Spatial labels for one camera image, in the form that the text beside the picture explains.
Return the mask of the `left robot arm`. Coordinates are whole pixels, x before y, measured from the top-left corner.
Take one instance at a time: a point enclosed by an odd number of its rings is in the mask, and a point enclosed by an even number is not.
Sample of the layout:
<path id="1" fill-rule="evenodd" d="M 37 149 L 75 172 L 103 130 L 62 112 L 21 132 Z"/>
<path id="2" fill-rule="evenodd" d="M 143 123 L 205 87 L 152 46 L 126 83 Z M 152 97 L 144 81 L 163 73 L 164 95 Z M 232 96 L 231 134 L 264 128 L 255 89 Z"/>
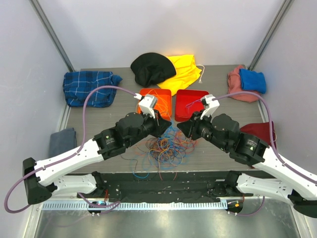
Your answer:
<path id="1" fill-rule="evenodd" d="M 32 157 L 23 161 L 24 186 L 29 205 L 38 204 L 60 193 L 76 192 L 102 197 L 106 186 L 93 172 L 86 176 L 70 176 L 69 173 L 89 164 L 105 161 L 125 153 L 126 149 L 151 135 L 161 137 L 171 122 L 161 117 L 128 113 L 92 139 L 60 155 L 36 161 Z"/>

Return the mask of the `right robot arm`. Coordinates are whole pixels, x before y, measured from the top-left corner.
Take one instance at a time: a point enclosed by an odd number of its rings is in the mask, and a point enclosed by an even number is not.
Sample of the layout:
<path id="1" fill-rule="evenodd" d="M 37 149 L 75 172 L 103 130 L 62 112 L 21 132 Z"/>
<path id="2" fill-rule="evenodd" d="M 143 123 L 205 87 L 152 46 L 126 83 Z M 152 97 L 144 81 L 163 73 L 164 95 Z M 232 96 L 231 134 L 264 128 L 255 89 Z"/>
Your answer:
<path id="1" fill-rule="evenodd" d="M 255 178 L 233 172 L 224 191 L 230 196 L 251 193 L 270 197 L 289 205 L 308 217 L 317 216 L 317 176 L 275 152 L 266 142 L 240 131 L 239 123 L 226 114 L 210 119 L 193 113 L 177 127 L 192 140 L 203 138 L 240 164 L 264 171 L 275 180 Z"/>

